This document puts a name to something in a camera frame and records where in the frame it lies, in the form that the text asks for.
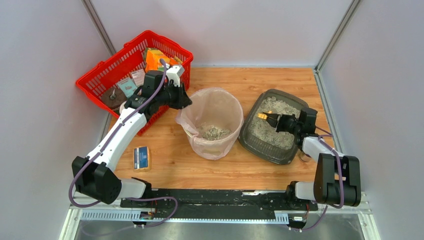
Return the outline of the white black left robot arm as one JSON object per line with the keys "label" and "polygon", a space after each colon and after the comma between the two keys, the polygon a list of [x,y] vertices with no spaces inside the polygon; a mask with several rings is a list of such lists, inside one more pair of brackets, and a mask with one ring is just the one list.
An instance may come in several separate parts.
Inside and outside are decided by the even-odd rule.
{"label": "white black left robot arm", "polygon": [[116,199],[140,199],[144,195],[148,186],[146,181],[120,179],[114,170],[136,133],[149,123],[160,107],[181,110],[192,104],[180,80],[183,72],[181,65],[146,72],[143,85],[125,102],[118,120],[103,140],[87,156],[77,156],[73,160],[74,179],[68,197],[74,206],[83,207],[73,199],[73,191],[94,199],[95,204],[111,204]]}

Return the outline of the yellow litter scoop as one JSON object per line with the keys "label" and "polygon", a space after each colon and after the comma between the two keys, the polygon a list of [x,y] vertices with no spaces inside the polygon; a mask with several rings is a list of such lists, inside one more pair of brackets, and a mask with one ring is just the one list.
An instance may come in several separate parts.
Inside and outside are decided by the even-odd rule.
{"label": "yellow litter scoop", "polygon": [[263,120],[267,120],[267,119],[273,119],[274,117],[272,116],[272,111],[269,112],[262,112],[262,113],[258,113],[257,117]]}

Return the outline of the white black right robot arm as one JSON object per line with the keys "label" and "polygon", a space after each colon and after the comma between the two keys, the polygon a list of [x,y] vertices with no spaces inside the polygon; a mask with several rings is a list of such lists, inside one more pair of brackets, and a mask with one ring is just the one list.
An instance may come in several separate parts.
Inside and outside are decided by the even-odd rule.
{"label": "white black right robot arm", "polygon": [[287,197],[335,208],[357,207],[362,197],[359,159],[335,150],[324,136],[316,134],[317,114],[316,110],[304,107],[299,116],[270,111],[257,115],[277,133],[292,134],[298,149],[317,162],[314,181],[292,181],[286,189]]}

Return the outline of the white bin with bag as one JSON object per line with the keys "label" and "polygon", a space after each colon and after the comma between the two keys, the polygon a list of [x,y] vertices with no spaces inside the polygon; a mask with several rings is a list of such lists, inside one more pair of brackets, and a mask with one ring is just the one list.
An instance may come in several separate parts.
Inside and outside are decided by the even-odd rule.
{"label": "white bin with bag", "polygon": [[175,121],[185,131],[192,150],[208,160],[225,157],[244,124],[240,101],[220,87],[198,90],[190,99],[192,104],[179,110]]}

